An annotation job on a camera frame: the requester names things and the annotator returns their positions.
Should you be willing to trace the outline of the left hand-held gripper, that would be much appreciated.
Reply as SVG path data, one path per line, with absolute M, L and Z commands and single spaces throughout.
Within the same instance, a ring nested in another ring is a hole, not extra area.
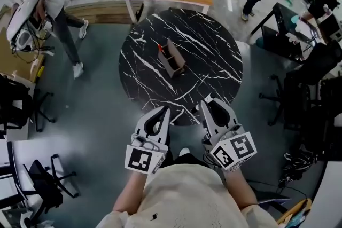
M 131 144 L 126 147 L 126 169 L 146 175 L 156 173 L 168 152 L 165 143 L 169 120 L 170 109 L 166 106 L 157 107 L 138 120 Z

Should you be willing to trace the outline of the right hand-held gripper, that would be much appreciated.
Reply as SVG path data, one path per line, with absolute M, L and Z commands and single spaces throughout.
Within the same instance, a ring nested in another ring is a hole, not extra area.
M 225 102 L 219 99 L 209 103 L 201 100 L 200 114 L 208 133 L 202 144 L 205 156 L 212 165 L 232 171 L 257 154 L 251 133 L 237 124 L 234 110 Z

